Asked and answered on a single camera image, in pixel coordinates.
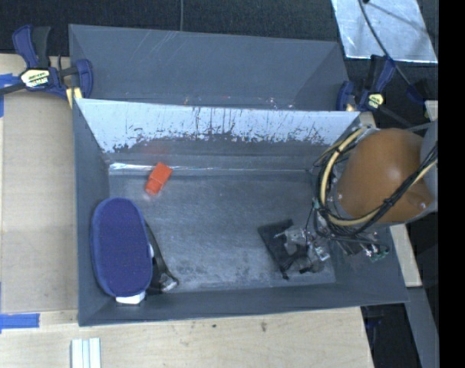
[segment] orange block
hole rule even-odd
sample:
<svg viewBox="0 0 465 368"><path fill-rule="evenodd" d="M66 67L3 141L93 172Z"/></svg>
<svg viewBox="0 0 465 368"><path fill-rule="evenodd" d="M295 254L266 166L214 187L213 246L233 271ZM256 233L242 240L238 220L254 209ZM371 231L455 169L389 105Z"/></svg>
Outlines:
<svg viewBox="0 0 465 368"><path fill-rule="evenodd" d="M173 170L169 166L163 163L157 163L147 180L146 192L149 195L156 195L163 188L164 184L166 184L172 172Z"/></svg>

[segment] gray plastic sheet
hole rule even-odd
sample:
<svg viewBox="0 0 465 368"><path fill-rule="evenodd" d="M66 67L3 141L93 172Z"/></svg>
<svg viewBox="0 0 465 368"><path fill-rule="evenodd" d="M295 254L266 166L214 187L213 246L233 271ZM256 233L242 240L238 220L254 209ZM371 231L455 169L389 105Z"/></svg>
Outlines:
<svg viewBox="0 0 465 368"><path fill-rule="evenodd" d="M331 0L348 58L384 55L371 33L358 0ZM375 33L396 61L437 63L417 0L370 0L364 5Z"/></svg>

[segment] yellow cable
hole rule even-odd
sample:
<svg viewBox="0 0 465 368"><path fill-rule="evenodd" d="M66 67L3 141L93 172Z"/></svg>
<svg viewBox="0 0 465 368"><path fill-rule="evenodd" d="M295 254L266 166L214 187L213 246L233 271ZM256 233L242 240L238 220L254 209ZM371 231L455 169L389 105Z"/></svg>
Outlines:
<svg viewBox="0 0 465 368"><path fill-rule="evenodd" d="M338 151L335 151L331 155L331 158L328 161L328 165L326 166L325 173L323 174L322 183L321 183L321 187L320 187L319 201L320 201L320 203L322 205L325 205L325 190L326 190L326 184L328 183L329 174L331 172L331 169L333 168L333 165L335 164L335 161L337 160L338 156L340 155L340 152L342 152L345 147L347 147L356 138L358 138L363 132L365 132L366 129L367 128L362 127L362 128L359 128L358 130L354 131L350 136L348 136L347 139L345 139L340 144L340 146L338 146Z"/></svg>
<svg viewBox="0 0 465 368"><path fill-rule="evenodd" d="M411 183L411 186L416 184L422 177L425 176L425 174L432 168L432 166L435 165L437 161L433 161L431 164L427 165L417 176L417 178ZM338 219L335 218L333 215L329 215L330 221L333 222L336 225L340 226L353 226L357 224L361 224L363 222L369 221L372 217L376 215L376 213L379 211L381 207L377 207L376 209L372 210L369 212L367 215L364 215L363 217L360 218L354 218L354 219Z"/></svg>

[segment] black carpet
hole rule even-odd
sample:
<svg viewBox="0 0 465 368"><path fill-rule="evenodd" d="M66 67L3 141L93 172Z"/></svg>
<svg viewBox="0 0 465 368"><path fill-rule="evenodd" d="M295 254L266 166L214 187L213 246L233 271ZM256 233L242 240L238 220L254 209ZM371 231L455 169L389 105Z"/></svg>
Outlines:
<svg viewBox="0 0 465 368"><path fill-rule="evenodd" d="M417 1L438 56L439 0ZM340 41L331 0L183 0L183 13L184 31ZM178 30L180 0L0 0L0 52L14 53L12 32L28 23L51 26L48 53L68 56L68 24ZM345 63L353 81L367 75L367 61L346 59ZM425 98L438 100L437 65L399 66L410 82L418 83ZM386 107L412 125L426 123L423 108L409 101L406 88L405 81L395 75L386 87ZM386 113L374 117L381 128L403 128ZM435 215L408 229L416 255L437 242ZM429 296L438 323L436 285L429 288ZM403 306L386 307L381 313L374 342L376 367L419 366Z"/></svg>

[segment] bin floor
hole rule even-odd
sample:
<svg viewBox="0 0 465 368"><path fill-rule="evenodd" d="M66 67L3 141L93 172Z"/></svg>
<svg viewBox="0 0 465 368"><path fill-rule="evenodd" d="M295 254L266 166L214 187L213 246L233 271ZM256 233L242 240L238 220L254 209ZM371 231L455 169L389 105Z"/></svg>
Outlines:
<svg viewBox="0 0 465 368"><path fill-rule="evenodd" d="M110 195L142 210L171 272L173 293L335 282L331 261L317 273L282 278L257 229L292 219L304 226L312 202L306 171L175 170L155 196L148 173L110 174Z"/></svg>

